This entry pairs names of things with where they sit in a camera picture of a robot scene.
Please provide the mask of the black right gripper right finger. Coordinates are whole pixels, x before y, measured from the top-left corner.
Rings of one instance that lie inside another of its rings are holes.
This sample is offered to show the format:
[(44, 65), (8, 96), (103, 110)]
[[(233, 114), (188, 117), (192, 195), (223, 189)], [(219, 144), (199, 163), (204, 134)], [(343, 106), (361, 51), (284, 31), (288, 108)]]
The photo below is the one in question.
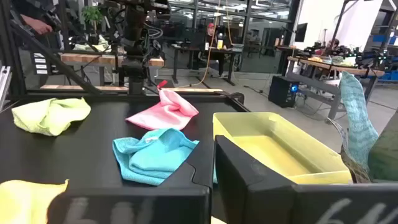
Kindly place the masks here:
[(215, 137), (228, 224), (398, 224), (398, 184), (295, 184)]

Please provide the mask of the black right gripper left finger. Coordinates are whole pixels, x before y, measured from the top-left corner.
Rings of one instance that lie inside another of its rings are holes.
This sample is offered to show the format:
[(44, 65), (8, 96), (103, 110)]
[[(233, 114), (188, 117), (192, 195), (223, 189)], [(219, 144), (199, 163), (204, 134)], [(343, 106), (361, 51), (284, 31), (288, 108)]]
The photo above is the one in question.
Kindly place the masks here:
[(48, 210), (49, 224), (209, 224), (213, 185), (213, 139), (184, 134), (199, 143), (180, 167), (160, 185), (121, 177), (112, 143), (118, 136), (74, 136), (51, 145), (53, 174), (68, 177), (66, 192)]

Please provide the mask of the blue microfiber towel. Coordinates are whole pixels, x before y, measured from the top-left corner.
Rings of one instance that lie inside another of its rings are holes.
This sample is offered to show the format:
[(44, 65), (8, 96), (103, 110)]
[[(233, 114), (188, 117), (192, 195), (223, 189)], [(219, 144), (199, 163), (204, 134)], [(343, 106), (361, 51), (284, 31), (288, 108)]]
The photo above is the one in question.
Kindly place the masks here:
[(141, 139), (114, 139), (112, 147), (124, 180), (158, 186), (180, 167), (198, 143), (169, 128), (148, 131)]

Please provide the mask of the pink microfiber towel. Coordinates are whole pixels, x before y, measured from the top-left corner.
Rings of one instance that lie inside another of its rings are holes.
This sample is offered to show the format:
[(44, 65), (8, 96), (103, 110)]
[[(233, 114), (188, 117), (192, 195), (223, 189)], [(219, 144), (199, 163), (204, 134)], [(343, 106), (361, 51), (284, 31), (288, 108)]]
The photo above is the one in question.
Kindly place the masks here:
[(161, 89), (159, 99), (156, 105), (126, 118), (126, 121), (148, 130), (182, 130), (199, 113), (193, 105), (172, 90)]

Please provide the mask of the orange microfiber towel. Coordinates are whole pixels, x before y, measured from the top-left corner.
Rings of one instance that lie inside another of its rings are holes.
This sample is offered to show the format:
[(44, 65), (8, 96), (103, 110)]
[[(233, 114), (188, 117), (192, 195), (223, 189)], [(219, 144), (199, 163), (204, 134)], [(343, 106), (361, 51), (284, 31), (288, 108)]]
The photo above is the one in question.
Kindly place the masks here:
[(51, 201), (68, 187), (9, 180), (0, 184), (0, 224), (47, 224)]

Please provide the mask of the green microfiber towel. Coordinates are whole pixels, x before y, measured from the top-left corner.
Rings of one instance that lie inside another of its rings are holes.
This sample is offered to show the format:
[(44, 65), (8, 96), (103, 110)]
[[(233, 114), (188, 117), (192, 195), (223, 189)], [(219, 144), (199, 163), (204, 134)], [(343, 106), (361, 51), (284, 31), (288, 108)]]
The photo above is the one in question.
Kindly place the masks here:
[(58, 136), (74, 121), (83, 121), (91, 112), (84, 98), (51, 98), (12, 109), (14, 124), (30, 133)]

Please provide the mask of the yellow plastic bin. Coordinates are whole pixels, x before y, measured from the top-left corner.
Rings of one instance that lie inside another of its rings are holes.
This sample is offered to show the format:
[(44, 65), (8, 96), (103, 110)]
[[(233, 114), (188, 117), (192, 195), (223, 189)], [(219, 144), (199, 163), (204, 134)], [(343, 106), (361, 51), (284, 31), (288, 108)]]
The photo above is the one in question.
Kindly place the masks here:
[(270, 112), (213, 114), (222, 135), (259, 162), (297, 184), (351, 184), (341, 156), (282, 116)]

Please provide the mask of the artificial plant in white pot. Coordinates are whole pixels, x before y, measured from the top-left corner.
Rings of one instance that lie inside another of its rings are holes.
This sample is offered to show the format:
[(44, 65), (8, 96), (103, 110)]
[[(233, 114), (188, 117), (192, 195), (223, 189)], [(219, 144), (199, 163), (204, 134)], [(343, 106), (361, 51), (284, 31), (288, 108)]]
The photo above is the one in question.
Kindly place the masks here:
[(341, 136), (340, 156), (354, 183), (392, 182), (398, 184), (398, 110), (379, 134), (372, 125), (359, 80), (341, 73), (340, 92), (349, 127), (343, 129), (330, 119)]

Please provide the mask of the wooden table with grey legs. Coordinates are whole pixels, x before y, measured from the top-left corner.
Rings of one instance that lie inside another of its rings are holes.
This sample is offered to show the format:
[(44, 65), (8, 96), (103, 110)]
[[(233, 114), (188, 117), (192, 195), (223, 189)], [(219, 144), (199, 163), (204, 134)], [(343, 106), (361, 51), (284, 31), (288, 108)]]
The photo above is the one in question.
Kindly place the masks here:
[[(379, 80), (380, 77), (382, 77), (385, 74), (385, 72), (381, 70), (373, 70), (370, 68), (358, 69), (353, 67), (344, 67), (329, 63), (307, 60), (300, 57), (289, 56), (287, 57), (287, 60), (289, 61), (287, 73), (285, 74), (287, 78), (303, 83), (309, 87), (314, 87), (319, 91), (330, 93), (332, 96), (334, 96), (333, 99), (328, 99), (327, 97), (311, 92), (310, 90), (302, 90), (302, 93), (307, 97), (313, 98), (315, 100), (321, 101), (322, 103), (331, 106), (328, 114), (328, 118), (330, 119), (334, 119), (337, 112), (345, 111), (344, 108), (341, 108), (340, 82), (338, 80), (320, 80), (319, 78), (316, 79), (315, 75), (313, 74), (316, 68), (322, 68), (327, 72), (333, 72), (333, 73), (348, 72), (358, 78), (368, 78), (369, 83), (366, 86), (366, 90), (364, 91), (366, 103), (369, 101), (377, 81)], [(310, 73), (310, 76), (306, 77), (300, 75), (299, 73), (295, 73), (293, 71), (295, 63), (312, 66), (312, 71)]]

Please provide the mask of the wooden workbench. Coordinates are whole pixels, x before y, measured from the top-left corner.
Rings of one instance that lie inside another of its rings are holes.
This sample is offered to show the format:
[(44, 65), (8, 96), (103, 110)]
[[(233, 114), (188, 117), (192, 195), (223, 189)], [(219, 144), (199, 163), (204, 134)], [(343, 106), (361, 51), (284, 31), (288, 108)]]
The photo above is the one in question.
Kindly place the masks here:
[(116, 57), (113, 55), (90, 55), (90, 54), (61, 54), (61, 61), (63, 63), (93, 63), (99, 66), (107, 66), (116, 64), (121, 65), (122, 62), (127, 59), (125, 56), (118, 57), (118, 63), (116, 63)]

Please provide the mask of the person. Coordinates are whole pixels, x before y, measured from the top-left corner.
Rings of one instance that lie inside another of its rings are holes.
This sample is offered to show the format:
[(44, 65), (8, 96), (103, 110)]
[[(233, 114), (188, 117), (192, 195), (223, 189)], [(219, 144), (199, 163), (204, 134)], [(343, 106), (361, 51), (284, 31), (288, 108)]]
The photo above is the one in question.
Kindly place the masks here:
[(322, 55), (330, 55), (332, 51), (338, 48), (339, 44), (340, 41), (338, 39), (330, 40), (329, 43), (324, 48)]
[[(209, 43), (210, 47), (217, 47), (218, 39), (216, 35), (214, 23), (209, 23), (206, 28), (206, 43)], [(224, 78), (224, 58), (225, 54), (221, 52), (208, 51), (205, 52), (205, 56), (208, 60), (214, 60), (218, 62), (218, 77)]]
[(62, 29), (62, 23), (57, 15), (57, 8), (52, 4), (45, 5), (40, 0), (10, 0), (10, 15), (12, 18), (29, 32), (38, 34), (24, 22), (21, 14), (48, 24), (55, 32)]

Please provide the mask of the silver aluminium extrusion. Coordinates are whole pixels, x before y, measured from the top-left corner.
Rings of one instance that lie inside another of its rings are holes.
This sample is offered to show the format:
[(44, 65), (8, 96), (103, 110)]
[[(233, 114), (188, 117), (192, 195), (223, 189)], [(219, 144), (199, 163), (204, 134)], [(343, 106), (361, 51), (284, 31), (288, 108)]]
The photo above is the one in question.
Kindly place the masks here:
[(4, 106), (4, 101), (8, 93), (11, 77), (12, 72), (10, 66), (2, 66), (0, 69), (0, 110)]

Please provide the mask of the leafy green potted plant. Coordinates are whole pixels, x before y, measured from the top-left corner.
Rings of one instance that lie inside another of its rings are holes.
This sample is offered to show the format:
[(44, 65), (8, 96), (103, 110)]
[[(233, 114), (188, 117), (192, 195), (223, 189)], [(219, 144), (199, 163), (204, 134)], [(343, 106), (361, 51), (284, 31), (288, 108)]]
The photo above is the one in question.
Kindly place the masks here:
[(98, 6), (85, 6), (81, 14), (86, 25), (90, 25), (93, 31), (96, 32), (97, 24), (102, 21), (102, 14), (98, 9)]

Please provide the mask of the person's hand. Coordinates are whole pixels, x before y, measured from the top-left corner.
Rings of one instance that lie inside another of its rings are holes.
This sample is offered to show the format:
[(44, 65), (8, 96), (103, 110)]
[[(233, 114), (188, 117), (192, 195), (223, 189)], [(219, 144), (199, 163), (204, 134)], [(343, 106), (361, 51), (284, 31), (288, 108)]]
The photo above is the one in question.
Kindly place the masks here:
[(53, 31), (52, 28), (48, 24), (46, 24), (38, 19), (34, 19), (29, 16), (25, 16), (23, 14), (21, 14), (21, 17), (24, 20), (24, 22), (28, 26), (33, 28), (33, 30), (35, 30), (38, 34), (46, 34), (46, 33)]

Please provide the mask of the black aluminium table frame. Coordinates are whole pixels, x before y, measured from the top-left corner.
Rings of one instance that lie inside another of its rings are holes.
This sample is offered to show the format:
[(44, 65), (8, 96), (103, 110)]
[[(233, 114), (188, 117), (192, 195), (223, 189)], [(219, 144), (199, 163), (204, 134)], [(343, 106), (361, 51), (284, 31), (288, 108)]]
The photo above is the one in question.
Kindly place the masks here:
[(79, 77), (69, 65), (63, 63), (55, 53), (42, 45), (35, 34), (29, 32), (26, 28), (19, 25), (10, 15), (10, 0), (0, 0), (0, 44), (2, 44), (2, 53), (0, 57), (3, 65), (10, 66), (13, 76), (11, 77), (12, 96), (26, 95), (27, 90), (22, 74), (21, 61), (18, 57), (18, 49), (14, 38), (22, 39), (34, 51), (42, 54), (47, 60), (54, 64), (69, 79), (73, 80), (82, 89), (91, 95), (105, 95), (106, 93), (92, 84)]

